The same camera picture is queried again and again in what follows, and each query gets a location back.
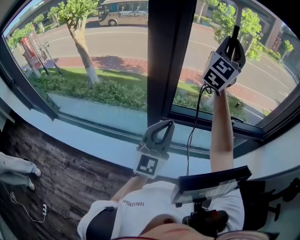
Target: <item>road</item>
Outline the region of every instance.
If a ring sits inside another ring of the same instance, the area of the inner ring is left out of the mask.
[[[213,36],[212,32],[192,28],[184,67],[204,70],[210,52],[218,47]],[[148,29],[146,27],[87,28],[85,38],[90,56],[111,55],[147,60]],[[79,56],[67,29],[44,34],[40,40],[49,42],[49,52],[53,58]],[[20,65],[26,64],[24,57],[17,56],[17,51],[14,55]],[[261,58],[260,62],[247,61],[238,77],[238,84],[277,103],[282,102],[296,86],[291,75],[278,69],[276,63],[274,65],[265,58]]]

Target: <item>wooden floor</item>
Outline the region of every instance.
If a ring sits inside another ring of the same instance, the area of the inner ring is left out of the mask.
[[[108,200],[127,182],[132,170],[113,165],[67,146],[16,117],[1,134],[1,151],[26,158],[41,170],[32,176],[35,192],[11,187],[34,219],[42,220],[43,204],[49,212],[44,223],[32,222],[14,205],[0,184],[0,214],[19,240],[79,239],[77,225],[96,200]]]

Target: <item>sign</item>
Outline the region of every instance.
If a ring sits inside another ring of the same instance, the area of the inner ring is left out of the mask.
[[[119,17],[148,17],[147,11],[122,11],[119,12]]]
[[[36,9],[38,6],[42,5],[44,1],[39,2],[37,5],[33,6],[33,9]]]
[[[42,45],[39,42],[37,32],[33,30],[28,35],[29,41],[32,44],[34,52],[39,56],[42,62],[45,62],[47,60],[47,55],[44,51],[41,50]]]
[[[36,70],[38,70],[39,67],[41,66],[41,63],[38,60],[27,36],[23,37],[23,39],[21,40],[21,44],[25,50],[25,52],[23,54],[24,57],[26,58],[28,63],[31,64],[32,67],[34,67]]]
[[[213,51],[206,63],[203,79],[210,86],[214,86],[221,91],[229,85],[238,74],[239,71],[237,71],[230,62]]]

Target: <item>window sill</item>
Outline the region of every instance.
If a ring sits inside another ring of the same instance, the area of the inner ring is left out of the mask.
[[[136,144],[101,135],[59,119],[52,121],[45,114],[27,108],[2,80],[0,81],[0,97],[25,121],[53,138],[100,159],[133,168],[136,161]],[[248,165],[253,174],[252,179],[294,168],[299,165],[299,148],[296,141],[299,136],[300,124],[276,140],[235,159],[234,166]],[[185,175],[186,167],[186,156],[170,153],[170,159],[160,175],[177,178]],[[208,159],[190,158],[191,175],[209,172],[210,161]]]

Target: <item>road marking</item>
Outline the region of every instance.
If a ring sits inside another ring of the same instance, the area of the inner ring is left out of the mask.
[[[254,65],[251,62],[247,62],[248,64],[251,64],[252,66],[258,68],[259,70],[263,71],[265,74],[269,75],[270,77],[274,78],[277,82],[279,82],[281,85],[283,85],[284,87],[286,87],[288,90],[290,90],[289,87],[285,86],[282,82],[280,82],[276,77],[273,77],[270,73],[267,73],[265,70],[262,70],[261,68],[259,68],[258,66]]]
[[[260,92],[258,92],[258,91],[255,91],[255,90],[253,90],[253,89],[251,89],[251,88],[249,88],[249,87],[246,87],[246,86],[244,86],[244,85],[242,85],[242,84],[240,84],[240,83],[236,83],[236,84],[239,85],[239,86],[242,86],[242,87],[244,87],[244,88],[247,88],[247,89],[249,89],[249,90],[251,90],[251,91],[253,91],[253,92],[255,92],[255,93],[257,93],[257,94],[259,94],[259,95],[261,95],[261,96],[267,98],[268,100],[270,100],[270,101],[272,101],[272,102],[274,102],[274,103],[277,104],[276,101],[274,101],[273,99],[271,99],[271,98],[269,98],[269,97],[263,95],[262,93],[260,93]]]
[[[201,44],[201,45],[203,45],[203,46],[207,46],[207,47],[211,47],[211,48],[213,48],[213,49],[217,49],[217,48],[215,48],[215,47],[213,47],[213,46],[206,45],[206,44],[203,44],[203,43],[199,43],[199,42],[196,42],[196,41],[189,40],[189,42],[197,43],[197,44]],[[280,82],[277,78],[275,78],[275,77],[272,76],[271,74],[267,73],[266,71],[262,70],[262,69],[259,68],[258,66],[254,65],[254,64],[252,64],[252,63],[250,63],[250,62],[247,62],[247,63],[249,63],[249,64],[251,64],[252,66],[258,68],[258,69],[261,70],[261,71],[263,71],[264,73],[266,73],[266,74],[269,75],[270,77],[274,78],[277,82],[279,82],[280,84],[282,84],[283,86],[285,86],[285,85],[284,85],[282,82]]]
[[[278,72],[276,72],[273,68],[271,68],[270,66],[268,66],[267,64],[266,64],[266,66],[267,66],[269,69],[273,70],[275,73],[278,73]]]
[[[260,119],[263,119],[261,116],[259,116],[259,115],[257,115],[256,113],[250,111],[249,109],[247,109],[247,108],[245,108],[245,107],[243,107],[243,108],[244,108],[244,110],[246,110],[246,111],[252,113],[252,114],[255,115],[256,117],[258,117],[258,118],[260,118]]]
[[[285,96],[285,97],[287,97],[288,96],[288,94],[285,92],[285,93],[283,93],[283,92],[281,92],[281,91],[279,91],[279,93],[281,93],[283,96]]]
[[[213,33],[213,32],[211,32],[211,31],[208,31],[208,30],[205,30],[205,29],[202,29],[202,28],[198,28],[198,27],[196,27],[196,26],[192,26],[193,28],[196,28],[196,29],[198,29],[198,30],[201,30],[201,31],[206,31],[206,32],[210,32],[210,33]]]
[[[140,34],[148,34],[147,32],[91,32],[91,33],[86,33],[85,35],[102,34],[102,33],[140,33]],[[58,39],[49,41],[49,43],[54,42],[54,41],[58,41],[58,40],[63,40],[63,39],[70,38],[70,37],[71,36],[58,38]]]
[[[192,42],[192,43],[197,43],[197,44],[201,44],[201,45],[203,45],[203,46],[207,46],[207,47],[211,47],[211,48],[213,48],[213,49],[217,49],[216,47],[209,46],[209,45],[206,45],[206,44],[204,44],[204,43],[199,43],[199,42],[192,41],[192,40],[189,40],[189,42]]]

